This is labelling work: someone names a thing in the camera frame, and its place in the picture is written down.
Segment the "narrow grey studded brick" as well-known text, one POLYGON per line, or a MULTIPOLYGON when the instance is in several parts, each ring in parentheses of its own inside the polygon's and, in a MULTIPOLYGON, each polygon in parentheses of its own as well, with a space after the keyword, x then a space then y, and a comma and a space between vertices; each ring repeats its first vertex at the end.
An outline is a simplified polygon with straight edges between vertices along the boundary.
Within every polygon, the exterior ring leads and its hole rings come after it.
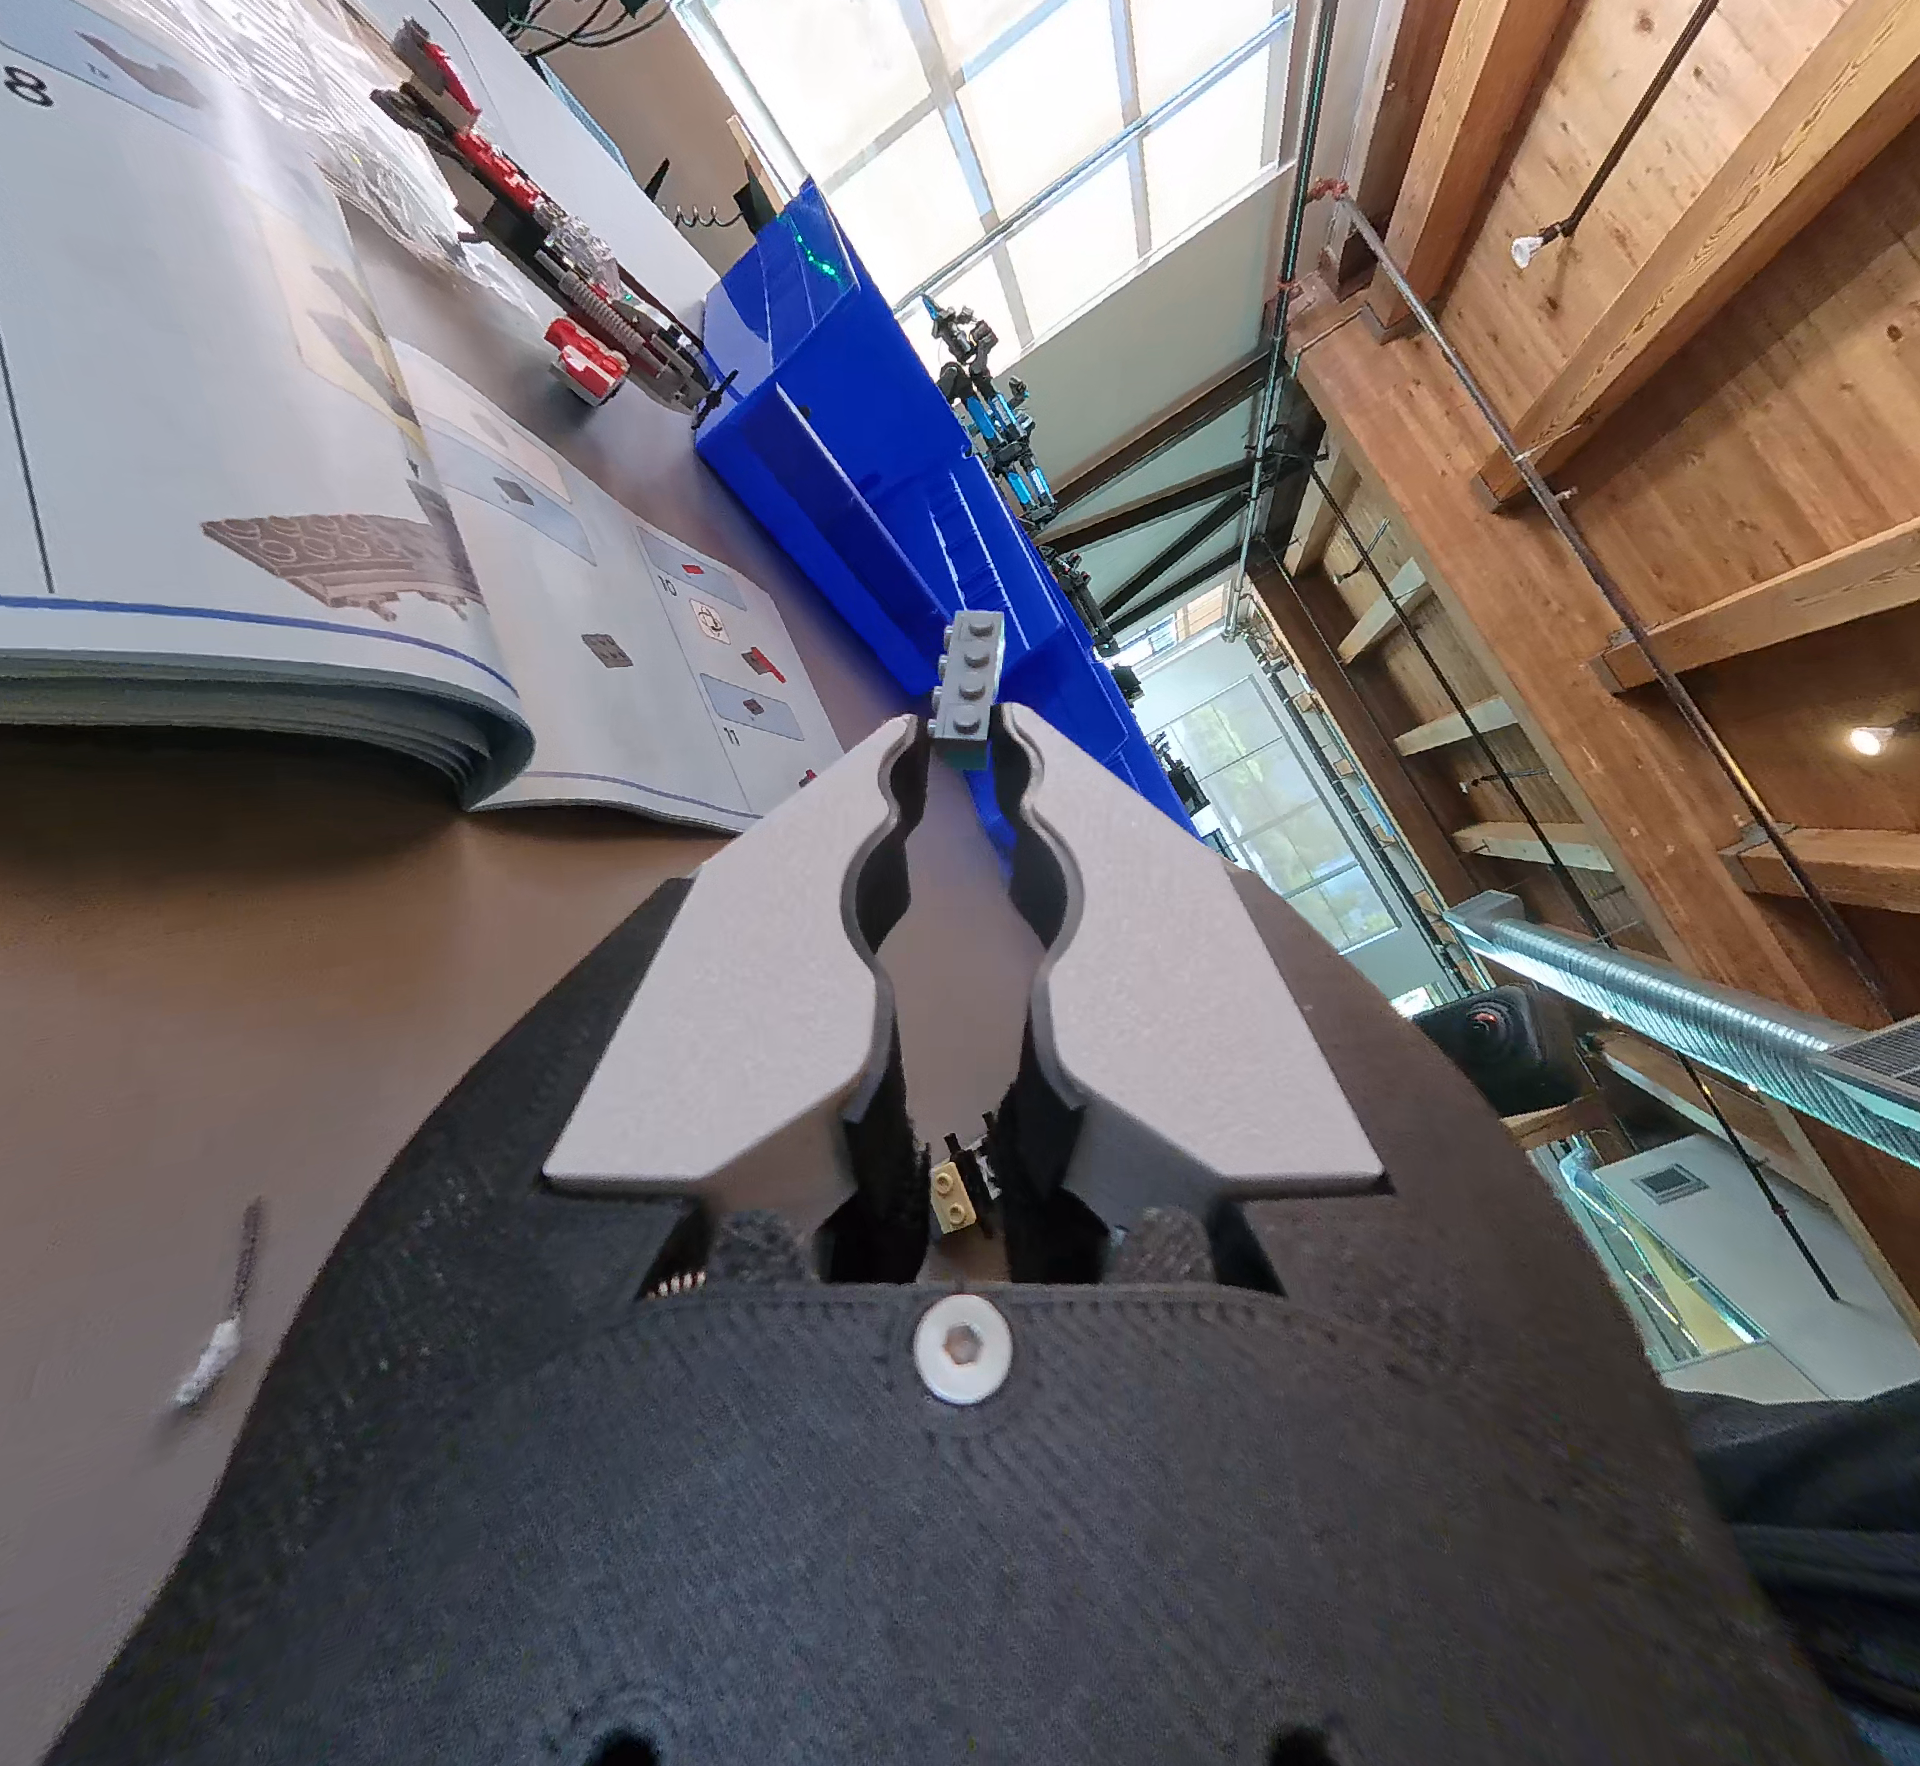
POLYGON ((988 769, 1004 646, 996 609, 963 609, 945 631, 928 727, 933 753, 958 772, 988 769))

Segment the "dark cloth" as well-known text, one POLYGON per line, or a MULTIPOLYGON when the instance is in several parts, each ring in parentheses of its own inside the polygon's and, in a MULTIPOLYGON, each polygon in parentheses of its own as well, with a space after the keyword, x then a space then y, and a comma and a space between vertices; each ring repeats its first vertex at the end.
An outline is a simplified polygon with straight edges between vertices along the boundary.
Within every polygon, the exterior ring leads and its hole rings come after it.
POLYGON ((1673 1393, 1742 1559, 1864 1741, 1918 1760, 1918 1386, 1853 1403, 1673 1393))

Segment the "long metal ceiling pipe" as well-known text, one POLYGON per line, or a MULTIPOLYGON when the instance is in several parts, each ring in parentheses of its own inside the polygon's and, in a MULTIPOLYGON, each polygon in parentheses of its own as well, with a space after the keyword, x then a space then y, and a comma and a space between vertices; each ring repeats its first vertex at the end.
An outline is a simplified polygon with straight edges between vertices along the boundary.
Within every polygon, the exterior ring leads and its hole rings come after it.
POLYGON ((1537 471, 1530 452, 1520 445, 1520 438, 1510 425, 1508 418, 1498 410, 1488 393, 1483 388, 1473 368, 1467 364, 1439 318, 1427 307, 1427 301, 1423 301, 1417 292, 1413 292, 1413 285, 1404 267, 1387 250, 1379 230, 1360 212, 1349 184, 1340 178, 1321 178, 1307 197, 1310 201, 1332 201, 1334 212, 1351 221, 1363 245, 1372 252, 1377 268, 1387 276, 1394 296, 1405 304, 1416 325, 1427 336, 1430 345, 1452 372, 1452 378, 1467 393, 1470 406, 1484 421, 1487 430, 1496 436, 1502 459, 1508 459, 1516 467, 1516 473, 1531 502, 1573 552, 1574 560, 1618 619, 1619 630, 1626 631, 1628 643, 1642 651, 1648 668, 1654 671, 1658 689, 1667 698, 1670 709, 1679 714, 1680 722, 1693 734, 1693 740, 1703 748, 1703 751, 1715 763, 1715 769, 1738 794, 1742 807, 1748 811, 1750 820, 1761 834, 1764 845, 1784 865, 1789 885, 1811 906, 1825 935, 1833 938, 1844 962, 1859 978, 1859 985, 1866 988, 1872 1003, 1877 1008, 1879 1018, 1894 1022, 1897 1012, 1883 974, 1866 952, 1843 912, 1831 900, 1827 890, 1816 884, 1812 872, 1793 848, 1788 832, 1770 812, 1764 794, 1750 780, 1748 772, 1742 768, 1742 762, 1727 748, 1716 727, 1694 703, 1683 675, 1661 659, 1660 649, 1654 646, 1651 631, 1644 628, 1644 621, 1626 596, 1618 579, 1594 552, 1573 516, 1561 505, 1561 497, 1537 471))

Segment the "large window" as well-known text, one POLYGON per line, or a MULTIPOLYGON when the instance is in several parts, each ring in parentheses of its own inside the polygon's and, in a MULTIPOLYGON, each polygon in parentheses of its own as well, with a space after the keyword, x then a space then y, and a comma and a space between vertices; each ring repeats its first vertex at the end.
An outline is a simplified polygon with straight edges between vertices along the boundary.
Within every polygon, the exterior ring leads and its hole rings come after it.
POLYGON ((1302 0, 674 0, 909 332, 1026 353, 1292 165, 1302 0))

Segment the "blue plastic storage bin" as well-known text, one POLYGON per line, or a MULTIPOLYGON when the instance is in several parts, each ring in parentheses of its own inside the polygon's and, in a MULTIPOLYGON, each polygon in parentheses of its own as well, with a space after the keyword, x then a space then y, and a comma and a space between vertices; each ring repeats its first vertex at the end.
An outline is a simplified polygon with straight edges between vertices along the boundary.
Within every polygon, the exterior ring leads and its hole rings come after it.
POLYGON ((936 381, 806 182, 707 296, 732 383, 700 459, 912 694, 961 609, 1006 619, 1002 691, 1050 719, 1098 663, 936 381))
POLYGON ((998 700, 1037 712, 1097 766, 1164 812, 1181 834, 1193 832, 1160 757, 1079 621, 1067 619, 1037 647, 1027 646, 1016 625, 1006 625, 998 700))

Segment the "red and grey toy model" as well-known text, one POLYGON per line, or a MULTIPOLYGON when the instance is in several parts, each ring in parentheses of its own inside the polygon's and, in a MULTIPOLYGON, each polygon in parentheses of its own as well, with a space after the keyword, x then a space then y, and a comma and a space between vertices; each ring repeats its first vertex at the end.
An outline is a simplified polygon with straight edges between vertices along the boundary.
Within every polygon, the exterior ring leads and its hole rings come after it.
POLYGON ((401 21, 390 49, 401 82, 374 89, 372 104, 456 176, 460 210, 474 223, 464 241, 496 246, 553 304, 543 334, 553 375, 590 407, 639 386, 700 428, 732 384, 700 332, 488 136, 478 103, 428 26, 401 21))

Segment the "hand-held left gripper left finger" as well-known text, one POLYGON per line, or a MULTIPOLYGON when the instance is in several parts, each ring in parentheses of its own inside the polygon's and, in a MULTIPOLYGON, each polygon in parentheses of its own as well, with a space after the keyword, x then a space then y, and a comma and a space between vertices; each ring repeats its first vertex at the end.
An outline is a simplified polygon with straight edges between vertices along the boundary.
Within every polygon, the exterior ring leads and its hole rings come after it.
POLYGON ((923 722, 900 717, 707 862, 543 1164, 571 1194, 763 1208, 829 1279, 916 1279, 923 1147, 876 951, 909 900, 923 722))

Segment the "small white scrap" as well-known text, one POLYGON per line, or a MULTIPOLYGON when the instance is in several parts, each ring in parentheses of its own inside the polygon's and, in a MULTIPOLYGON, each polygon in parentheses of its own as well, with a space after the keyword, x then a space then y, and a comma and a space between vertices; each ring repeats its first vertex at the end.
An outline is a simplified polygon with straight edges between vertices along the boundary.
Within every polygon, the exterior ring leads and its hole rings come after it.
POLYGON ((237 1266, 228 1291, 228 1304, 206 1339, 192 1370, 180 1380, 171 1394, 171 1409, 180 1414, 198 1412, 220 1389, 228 1370, 237 1364, 247 1330, 247 1308, 252 1295, 252 1276, 261 1234, 265 1228, 267 1203, 252 1198, 244 1213, 238 1234, 237 1266))

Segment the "long black brick assembly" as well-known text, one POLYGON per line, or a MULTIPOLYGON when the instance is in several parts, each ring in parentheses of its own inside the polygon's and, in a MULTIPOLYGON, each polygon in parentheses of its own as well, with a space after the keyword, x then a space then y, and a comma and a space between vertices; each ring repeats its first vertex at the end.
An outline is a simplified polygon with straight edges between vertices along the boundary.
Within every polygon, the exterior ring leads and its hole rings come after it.
POLYGON ((923 1144, 928 1157, 928 1230, 932 1244, 961 1235, 1002 1238, 1002 1189, 993 1162, 994 1113, 981 1116, 973 1138, 947 1131, 923 1144))

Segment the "instruction booklet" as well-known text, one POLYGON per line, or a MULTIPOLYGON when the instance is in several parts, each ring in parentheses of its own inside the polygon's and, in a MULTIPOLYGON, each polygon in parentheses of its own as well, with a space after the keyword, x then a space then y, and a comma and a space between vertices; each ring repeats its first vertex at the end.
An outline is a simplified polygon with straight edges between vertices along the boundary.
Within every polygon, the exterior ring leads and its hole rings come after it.
POLYGON ((5 0, 6 727, 304 736, 735 832, 841 744, 777 604, 376 311, 319 167, 5 0))

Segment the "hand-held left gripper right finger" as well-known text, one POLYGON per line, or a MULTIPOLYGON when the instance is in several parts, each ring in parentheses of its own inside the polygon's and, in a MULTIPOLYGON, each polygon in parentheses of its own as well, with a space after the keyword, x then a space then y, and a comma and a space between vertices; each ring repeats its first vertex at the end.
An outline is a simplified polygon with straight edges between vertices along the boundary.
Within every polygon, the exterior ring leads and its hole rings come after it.
POLYGON ((996 797, 1043 948, 996 1126, 1004 1192, 1123 1231, 1160 1207, 1379 1190, 1234 870, 1024 705, 996 710, 996 797))

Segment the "ribbed metal duct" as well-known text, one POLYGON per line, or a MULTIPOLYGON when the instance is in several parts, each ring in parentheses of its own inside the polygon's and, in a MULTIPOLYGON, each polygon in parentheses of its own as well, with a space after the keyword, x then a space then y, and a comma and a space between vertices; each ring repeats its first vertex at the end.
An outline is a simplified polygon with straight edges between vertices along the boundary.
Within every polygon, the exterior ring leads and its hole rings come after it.
POLYGON ((1446 912, 1462 945, 1755 1092, 1918 1164, 1918 1022, 1864 1031, 1534 925, 1508 891, 1446 912))

